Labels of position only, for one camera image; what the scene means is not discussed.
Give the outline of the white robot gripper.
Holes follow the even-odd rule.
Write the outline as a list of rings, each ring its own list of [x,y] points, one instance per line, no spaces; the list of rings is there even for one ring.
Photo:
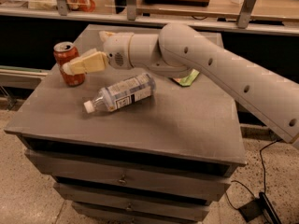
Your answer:
[[[100,31],[99,36],[104,43],[104,52],[96,51],[84,54],[65,63],[62,69],[70,76],[100,72],[107,68],[108,60],[113,68],[122,70],[132,69],[129,48],[133,35],[133,33]]]

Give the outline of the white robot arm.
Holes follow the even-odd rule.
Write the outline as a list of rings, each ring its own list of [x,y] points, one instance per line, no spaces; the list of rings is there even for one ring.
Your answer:
[[[223,49],[186,24],[169,23],[157,34],[99,33],[103,49],[65,63],[68,75],[143,68],[164,77],[192,70],[210,78],[282,140],[299,140],[299,84]]]

